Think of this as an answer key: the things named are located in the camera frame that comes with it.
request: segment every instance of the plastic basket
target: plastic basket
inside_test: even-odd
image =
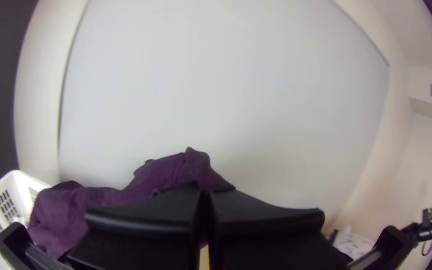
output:
[[[29,220],[38,193],[50,185],[20,170],[0,179],[0,233],[17,218]],[[0,270],[12,269],[0,254]]]

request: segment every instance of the purple towel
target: purple towel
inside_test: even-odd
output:
[[[146,161],[123,190],[83,187],[75,181],[42,190],[34,203],[27,231],[37,246],[57,259],[87,232],[84,213],[88,207],[140,202],[154,191],[194,180],[206,192],[234,189],[211,168],[208,154],[188,147],[186,152]]]

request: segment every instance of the black cable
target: black cable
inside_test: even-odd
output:
[[[432,250],[432,242],[431,242],[431,246],[429,247],[429,250],[425,253],[425,246],[426,246],[427,242],[428,241],[425,241],[424,243],[422,243],[421,255],[423,255],[423,256],[427,256],[431,252],[431,250]]]

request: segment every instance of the black plastic part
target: black plastic part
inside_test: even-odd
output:
[[[26,228],[12,223],[0,233],[0,253],[17,270],[70,270],[37,248]]]
[[[201,194],[193,182],[133,205],[89,209],[90,230],[69,262],[77,269],[197,269]]]
[[[364,270],[395,270],[405,261],[413,250],[414,243],[408,234],[398,230],[394,226],[386,227],[374,245],[374,249],[367,255],[377,253],[378,259],[369,266],[359,268],[358,264],[364,264],[364,260],[371,258],[367,255],[349,264],[350,269]]]
[[[344,270],[337,249],[321,234],[319,209],[288,209],[240,191],[212,193],[211,270]]]

